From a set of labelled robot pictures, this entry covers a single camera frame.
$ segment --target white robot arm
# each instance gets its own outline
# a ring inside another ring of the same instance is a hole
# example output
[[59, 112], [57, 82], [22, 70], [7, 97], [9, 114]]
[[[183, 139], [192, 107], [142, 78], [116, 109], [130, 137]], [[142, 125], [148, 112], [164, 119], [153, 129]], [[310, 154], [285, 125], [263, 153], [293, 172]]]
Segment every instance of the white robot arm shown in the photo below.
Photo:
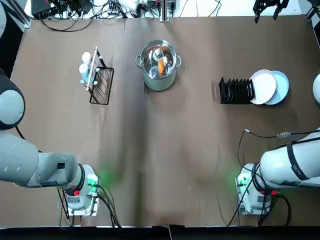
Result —
[[74, 215], [97, 212], [99, 179], [89, 165], [78, 164], [70, 153], [39, 152], [7, 131], [21, 122], [25, 108], [21, 91], [0, 69], [0, 181], [25, 188], [60, 187]]
[[246, 164], [236, 178], [238, 199], [243, 198], [240, 212], [244, 215], [266, 214], [270, 210], [272, 190], [299, 186], [319, 187], [319, 156], [318, 128], [299, 141], [266, 151], [260, 164]]

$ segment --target wire basket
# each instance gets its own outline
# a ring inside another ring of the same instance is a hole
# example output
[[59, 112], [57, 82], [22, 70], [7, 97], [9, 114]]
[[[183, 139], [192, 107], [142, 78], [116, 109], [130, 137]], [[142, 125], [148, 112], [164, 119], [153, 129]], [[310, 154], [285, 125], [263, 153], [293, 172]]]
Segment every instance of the wire basket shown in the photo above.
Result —
[[[94, 69], [95, 62], [97, 63], [96, 68], [99, 71]], [[91, 76], [94, 74], [93, 81], [90, 81]], [[103, 57], [98, 51], [98, 47], [94, 49], [94, 55], [92, 58], [92, 63], [90, 67], [90, 73], [88, 77], [88, 82], [83, 85], [86, 87], [86, 91], [90, 93], [91, 104], [95, 105], [108, 105], [110, 100], [110, 92], [112, 87], [112, 81], [114, 79], [115, 70], [112, 67], [107, 67]]]

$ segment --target plate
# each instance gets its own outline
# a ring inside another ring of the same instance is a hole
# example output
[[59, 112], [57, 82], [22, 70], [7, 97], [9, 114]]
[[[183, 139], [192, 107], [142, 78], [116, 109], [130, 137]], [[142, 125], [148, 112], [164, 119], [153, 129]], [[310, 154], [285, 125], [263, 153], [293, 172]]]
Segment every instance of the plate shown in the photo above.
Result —
[[272, 98], [265, 104], [274, 105], [280, 103], [288, 94], [289, 80], [287, 76], [281, 71], [272, 71], [276, 79], [276, 89]]
[[253, 82], [255, 98], [251, 100], [253, 104], [261, 105], [268, 102], [274, 95], [277, 81], [272, 71], [262, 69], [254, 73], [251, 78]]

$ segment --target black wire rack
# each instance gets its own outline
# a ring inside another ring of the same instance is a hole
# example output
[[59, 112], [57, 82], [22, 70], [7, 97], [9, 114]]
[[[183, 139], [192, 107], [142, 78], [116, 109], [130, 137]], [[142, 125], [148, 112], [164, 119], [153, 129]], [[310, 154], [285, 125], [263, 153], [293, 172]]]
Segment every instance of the black wire rack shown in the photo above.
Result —
[[[94, 69], [95, 62], [97, 63], [96, 68], [99, 71]], [[115, 70], [112, 67], [107, 67], [103, 57], [98, 51], [98, 47], [94, 49], [94, 55], [92, 58], [92, 64], [90, 67], [89, 80], [91, 79], [92, 74], [94, 74], [94, 80], [84, 83], [86, 90], [90, 93], [89, 102], [95, 105], [108, 105], [110, 100], [110, 92], [112, 87], [112, 82], [114, 79]]]
[[221, 104], [252, 104], [255, 98], [255, 89], [252, 79], [229, 79], [221, 78], [219, 83]]

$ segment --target tabletop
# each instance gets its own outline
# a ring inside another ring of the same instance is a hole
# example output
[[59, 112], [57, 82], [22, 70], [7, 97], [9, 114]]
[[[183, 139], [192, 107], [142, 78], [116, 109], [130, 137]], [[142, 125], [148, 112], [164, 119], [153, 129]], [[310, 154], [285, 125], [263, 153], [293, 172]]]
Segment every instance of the tabletop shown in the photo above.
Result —
[[[52, 22], [65, 28], [70, 21]], [[77, 23], [80, 28], [88, 23]], [[145, 88], [135, 57], [143, 46], [165, 39], [182, 58], [174, 84], [163, 92]], [[79, 84], [85, 51], [98, 46], [114, 68], [108, 106], [89, 103]], [[320, 109], [312, 95], [320, 53], [303, 15], [261, 17], [94, 20], [83, 31], [47, 30], [33, 21], [24, 32], [12, 81], [26, 100], [20, 130], [43, 152], [71, 152], [109, 185], [123, 226], [179, 224], [225, 226], [236, 206], [237, 147], [244, 128], [260, 135], [311, 131]], [[260, 69], [284, 72], [285, 100], [274, 106], [222, 105], [216, 87], [222, 77], [250, 78]], [[245, 135], [240, 152], [258, 163], [263, 152], [286, 140]], [[0, 183], [0, 226], [57, 226], [54, 188], [26, 189]], [[320, 223], [320, 191], [285, 190], [292, 225]], [[277, 203], [266, 225], [282, 225], [285, 203]], [[97, 217], [82, 226], [110, 226], [100, 204]], [[257, 217], [242, 216], [241, 225]]]

